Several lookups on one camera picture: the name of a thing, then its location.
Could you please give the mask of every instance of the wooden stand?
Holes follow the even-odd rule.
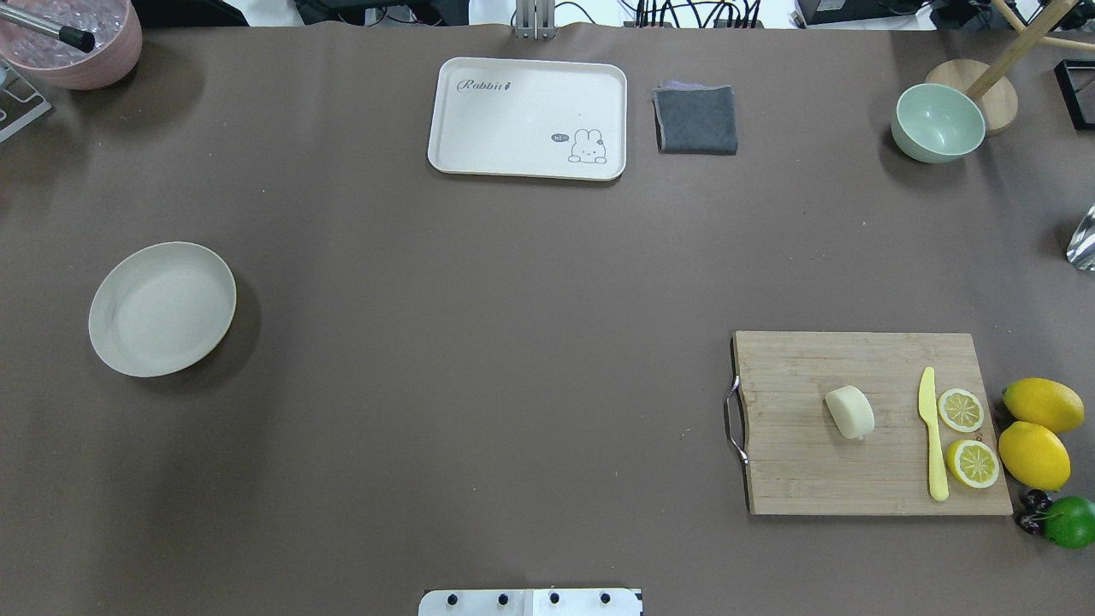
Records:
[[[999,135],[1018,115],[1018,94],[1004,74],[1050,30],[1072,10],[1077,0],[1053,0],[1023,30],[991,66],[977,60],[957,59],[943,62],[927,73],[924,81],[942,83],[960,90],[981,107],[986,133]]]

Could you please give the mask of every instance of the black frame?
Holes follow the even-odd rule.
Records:
[[[1069,117],[1072,118],[1072,126],[1076,130],[1095,130],[1095,121],[1084,116],[1084,109],[1080,106],[1080,98],[1076,96],[1076,84],[1072,81],[1072,70],[1095,71],[1095,60],[1061,60],[1053,68],[1057,74],[1057,84],[1061,88],[1061,96],[1064,97],[1064,105],[1069,107]]]

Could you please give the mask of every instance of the gray cloth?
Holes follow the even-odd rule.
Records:
[[[738,153],[730,86],[669,84],[654,90],[658,147],[667,152]]]

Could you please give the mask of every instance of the green bowl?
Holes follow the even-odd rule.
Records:
[[[921,162],[950,162],[984,140],[984,116],[958,90],[920,83],[898,98],[890,132],[901,151]]]

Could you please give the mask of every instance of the metal tongs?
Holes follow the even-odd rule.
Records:
[[[16,9],[9,5],[8,0],[0,0],[0,20],[11,22],[39,34],[45,34],[50,38],[56,38],[66,45],[71,45],[80,49],[84,54],[89,54],[95,48],[94,34],[61,25],[41,15],[28,13],[23,9]]]

